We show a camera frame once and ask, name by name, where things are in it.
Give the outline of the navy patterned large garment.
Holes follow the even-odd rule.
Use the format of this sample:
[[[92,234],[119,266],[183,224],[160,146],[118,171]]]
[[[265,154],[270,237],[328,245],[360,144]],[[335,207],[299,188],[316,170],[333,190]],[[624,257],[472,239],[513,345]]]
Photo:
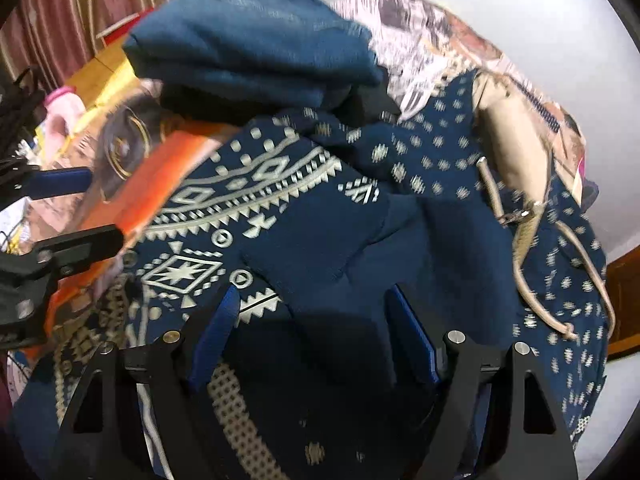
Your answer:
[[[539,359],[570,440],[603,384],[608,319],[584,259],[605,258],[557,176],[522,263],[567,340],[525,303],[512,244],[525,198],[500,188],[500,224],[477,168],[472,78],[451,81],[413,126],[350,130],[330,115],[256,118],[196,168],[138,245],[145,297],[130,304],[144,344],[233,280],[241,317],[214,371],[210,434],[256,479],[396,474],[432,395],[408,386],[412,361],[385,315],[385,293],[412,287],[479,344],[523,341]]]

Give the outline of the pink garment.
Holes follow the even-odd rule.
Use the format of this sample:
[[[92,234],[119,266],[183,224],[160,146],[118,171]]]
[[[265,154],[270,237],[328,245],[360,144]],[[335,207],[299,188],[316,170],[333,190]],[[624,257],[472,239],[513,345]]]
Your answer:
[[[76,93],[76,88],[63,86],[49,93],[43,102],[46,117],[36,128],[40,162],[47,164],[55,159],[63,146],[73,136],[76,122],[86,107]]]

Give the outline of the printed bed blanket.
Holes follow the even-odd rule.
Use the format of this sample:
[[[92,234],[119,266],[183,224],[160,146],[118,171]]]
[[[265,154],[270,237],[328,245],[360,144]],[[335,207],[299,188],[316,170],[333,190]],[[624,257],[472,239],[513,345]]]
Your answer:
[[[423,64],[426,81],[433,94],[442,93],[446,82],[472,68],[480,70],[480,108],[502,98],[521,100],[530,122],[547,150],[555,158],[555,169],[570,194],[582,205],[586,141],[564,108],[540,93],[493,44],[477,35],[465,22],[427,0],[338,0],[335,9],[344,18],[356,18],[371,26],[375,45],[397,68],[410,58]],[[72,138],[58,155],[62,168],[96,166],[98,143],[106,137],[107,118],[139,96],[160,96],[160,84],[138,78],[136,88],[116,94],[110,102],[91,107],[78,119]],[[178,163],[186,157],[179,148],[202,154],[207,143],[186,132],[190,122],[178,117],[163,119],[160,135],[168,148],[140,162],[130,182],[117,180],[113,197],[106,195],[107,180],[96,177],[84,194],[36,200],[29,206],[27,220],[30,239],[44,240],[73,229],[83,230],[114,223],[134,244],[152,220],[152,214],[176,185],[176,177],[153,182],[153,164],[184,174]]]

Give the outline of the red striped curtain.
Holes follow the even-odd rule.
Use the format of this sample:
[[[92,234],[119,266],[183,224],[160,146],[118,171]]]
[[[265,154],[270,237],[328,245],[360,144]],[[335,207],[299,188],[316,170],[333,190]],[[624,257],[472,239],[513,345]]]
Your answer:
[[[105,47],[110,28],[165,1],[18,0],[1,26],[1,73],[13,80],[35,65],[43,88],[58,88]]]

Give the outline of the folded blue jeans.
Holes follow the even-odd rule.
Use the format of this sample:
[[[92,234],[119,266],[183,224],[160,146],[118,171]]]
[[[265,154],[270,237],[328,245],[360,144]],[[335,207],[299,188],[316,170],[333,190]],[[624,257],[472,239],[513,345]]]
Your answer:
[[[382,82],[371,39],[322,0],[168,0],[122,48],[140,78],[231,101],[318,108]]]

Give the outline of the brown wooden door frame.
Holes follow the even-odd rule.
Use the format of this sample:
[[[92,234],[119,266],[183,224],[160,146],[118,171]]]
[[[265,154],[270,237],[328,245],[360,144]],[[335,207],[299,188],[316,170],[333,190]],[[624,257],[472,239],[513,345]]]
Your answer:
[[[616,314],[613,336],[608,342],[610,360],[630,356],[639,350],[640,247],[608,266],[606,289]]]

